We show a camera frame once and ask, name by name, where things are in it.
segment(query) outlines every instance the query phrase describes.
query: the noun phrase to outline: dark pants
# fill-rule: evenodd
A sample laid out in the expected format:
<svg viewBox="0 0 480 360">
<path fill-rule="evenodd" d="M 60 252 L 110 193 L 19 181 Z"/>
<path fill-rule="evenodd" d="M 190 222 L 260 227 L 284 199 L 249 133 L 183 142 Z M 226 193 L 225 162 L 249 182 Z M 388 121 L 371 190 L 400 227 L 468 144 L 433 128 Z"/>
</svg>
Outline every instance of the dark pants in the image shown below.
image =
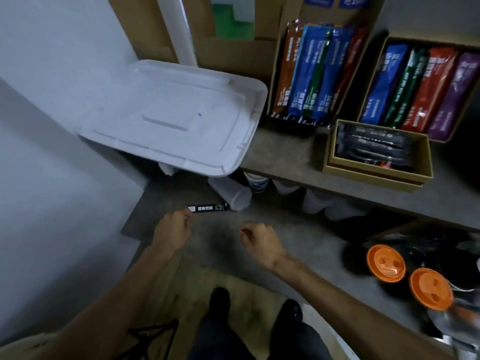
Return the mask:
<svg viewBox="0 0 480 360">
<path fill-rule="evenodd" d="M 255 359 L 227 323 L 202 318 L 188 360 Z M 270 338 L 269 360 L 332 360 L 320 335 L 303 322 L 275 326 Z"/>
</svg>

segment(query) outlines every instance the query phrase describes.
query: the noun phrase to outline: blue packet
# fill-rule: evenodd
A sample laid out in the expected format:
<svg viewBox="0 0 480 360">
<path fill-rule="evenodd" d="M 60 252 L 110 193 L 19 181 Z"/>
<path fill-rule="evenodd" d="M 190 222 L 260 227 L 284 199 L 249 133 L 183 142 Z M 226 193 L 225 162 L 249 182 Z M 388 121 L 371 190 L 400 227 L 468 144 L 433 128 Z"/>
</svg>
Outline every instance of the blue packet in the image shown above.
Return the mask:
<svg viewBox="0 0 480 360">
<path fill-rule="evenodd" d="M 291 115 L 302 115 L 303 104 L 307 96 L 310 80 L 328 30 L 329 28 L 327 26 L 308 25 L 303 29 L 305 38 L 300 46 L 301 52 L 297 59 L 297 65 L 295 66 L 294 82 L 288 102 L 288 113 Z"/>
<path fill-rule="evenodd" d="M 351 28 L 334 28 L 332 41 L 327 50 L 325 57 L 325 69 L 321 81 L 320 91 L 318 93 L 317 102 L 313 109 L 312 119 L 325 120 L 329 115 L 330 104 L 335 93 L 339 72 L 343 66 L 345 54 L 350 45 L 353 36 Z"/>
<path fill-rule="evenodd" d="M 305 0 L 304 4 L 331 9 L 335 0 Z"/>
<path fill-rule="evenodd" d="M 360 122 L 370 125 L 378 125 L 385 102 L 392 90 L 395 76 L 399 71 L 400 64 L 405 57 L 408 47 L 405 44 L 389 45 L 385 54 L 383 67 L 377 75 L 374 88 L 371 90 L 367 105 Z"/>
<path fill-rule="evenodd" d="M 349 10 L 363 9 L 369 6 L 370 1 L 371 0 L 340 0 L 338 7 Z"/>
</svg>

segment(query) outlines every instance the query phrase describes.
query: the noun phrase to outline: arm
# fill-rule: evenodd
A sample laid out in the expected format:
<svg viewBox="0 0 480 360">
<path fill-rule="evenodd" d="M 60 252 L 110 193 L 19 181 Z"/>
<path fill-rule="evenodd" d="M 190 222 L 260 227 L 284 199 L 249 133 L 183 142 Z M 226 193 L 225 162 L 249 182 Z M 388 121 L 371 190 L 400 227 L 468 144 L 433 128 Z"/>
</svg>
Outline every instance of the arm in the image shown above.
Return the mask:
<svg viewBox="0 0 480 360">
<path fill-rule="evenodd" d="M 272 226 L 245 223 L 240 227 L 240 240 L 260 266 L 302 295 L 361 359 L 452 359 L 287 255 Z"/>
<path fill-rule="evenodd" d="M 190 236 L 188 209 L 167 213 L 152 245 L 109 291 L 74 318 L 35 360 L 111 360 L 145 302 L 154 279 Z"/>
</svg>

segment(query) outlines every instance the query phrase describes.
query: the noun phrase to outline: forearm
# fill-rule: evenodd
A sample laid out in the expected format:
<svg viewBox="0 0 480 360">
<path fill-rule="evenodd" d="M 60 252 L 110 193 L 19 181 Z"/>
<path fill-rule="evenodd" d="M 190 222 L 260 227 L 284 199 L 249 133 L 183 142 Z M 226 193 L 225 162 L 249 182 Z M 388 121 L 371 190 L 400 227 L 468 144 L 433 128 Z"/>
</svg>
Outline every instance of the forearm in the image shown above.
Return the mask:
<svg viewBox="0 0 480 360">
<path fill-rule="evenodd" d="M 321 278 L 299 260 L 285 257 L 272 272 L 302 295 L 361 359 L 452 358 L 408 328 Z"/>
<path fill-rule="evenodd" d="M 110 360 L 171 253 L 148 247 L 111 290 L 80 313 L 36 360 Z"/>
</svg>

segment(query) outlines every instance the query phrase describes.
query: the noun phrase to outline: orange cup lid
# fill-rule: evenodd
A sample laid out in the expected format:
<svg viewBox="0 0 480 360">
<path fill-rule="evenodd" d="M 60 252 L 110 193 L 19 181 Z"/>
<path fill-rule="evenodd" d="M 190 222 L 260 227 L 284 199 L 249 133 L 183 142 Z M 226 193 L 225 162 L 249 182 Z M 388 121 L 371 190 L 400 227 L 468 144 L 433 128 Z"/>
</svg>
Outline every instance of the orange cup lid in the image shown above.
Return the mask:
<svg viewBox="0 0 480 360">
<path fill-rule="evenodd" d="M 415 298 L 425 307 L 445 311 L 453 303 L 452 288 L 435 270 L 419 268 L 411 274 L 408 282 Z"/>
<path fill-rule="evenodd" d="M 402 255 L 387 245 L 372 246 L 367 253 L 367 264 L 373 275 L 383 282 L 395 283 L 405 276 Z"/>
</svg>

